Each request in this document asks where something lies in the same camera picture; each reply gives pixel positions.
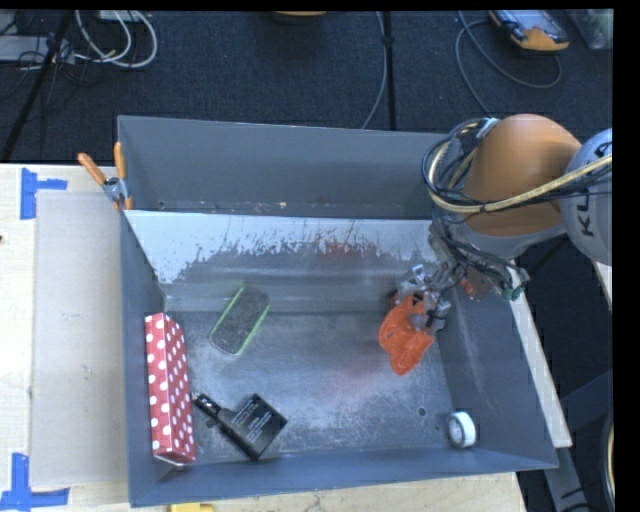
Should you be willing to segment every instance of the gray bin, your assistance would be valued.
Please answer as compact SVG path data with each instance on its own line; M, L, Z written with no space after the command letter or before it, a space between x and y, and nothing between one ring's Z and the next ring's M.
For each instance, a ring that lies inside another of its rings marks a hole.
M406 376L378 345L395 280L433 259L420 166L438 135L123 116L118 138L136 207L121 218L133 506L557 466L499 297L450 290L445 329ZM233 357L207 335L243 282L272 307ZM258 393L288 419L259 462L198 410L196 463L152 457L144 316L159 311L185 328L194 391L232 409ZM478 431L468 449L447 438L460 409Z

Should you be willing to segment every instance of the orange plastic bag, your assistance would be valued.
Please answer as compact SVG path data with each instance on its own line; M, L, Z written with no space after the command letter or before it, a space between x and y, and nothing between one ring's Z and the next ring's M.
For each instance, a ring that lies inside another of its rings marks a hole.
M412 315L424 316L424 304L410 295L389 311L378 330L378 342L389 353L391 368L398 375L413 370L434 341L411 325Z

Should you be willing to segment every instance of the clamp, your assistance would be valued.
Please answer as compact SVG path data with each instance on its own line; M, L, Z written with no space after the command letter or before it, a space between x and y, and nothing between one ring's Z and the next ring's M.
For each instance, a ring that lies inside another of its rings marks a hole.
M122 153L122 144L116 142L113 146L113 157L118 176L107 178L87 153L78 153L78 162L87 170L95 182L102 187L106 196L113 203L113 207L120 211L133 209L133 197L127 189L127 167Z
M29 457L11 455L11 489L0 494L0 510L31 512L35 507L60 507L69 500L69 488L57 491L33 492L29 486Z

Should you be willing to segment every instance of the green sponge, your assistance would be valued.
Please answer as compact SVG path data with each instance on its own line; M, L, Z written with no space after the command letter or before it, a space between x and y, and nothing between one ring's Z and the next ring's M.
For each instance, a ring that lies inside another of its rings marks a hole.
M209 339L222 352L239 355L249 344L269 311L267 294L244 285L233 296L211 329Z

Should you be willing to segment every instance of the bin floor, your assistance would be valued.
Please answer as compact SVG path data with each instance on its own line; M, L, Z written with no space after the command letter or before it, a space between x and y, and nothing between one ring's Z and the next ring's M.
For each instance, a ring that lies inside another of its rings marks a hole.
M396 375L377 342L381 314L269 313L232 356L209 340L220 312L171 313L185 329L193 391L230 409L257 393L287 418L263 458L448 444L452 405L437 343L414 371ZM194 411L198 463L244 460L207 420Z

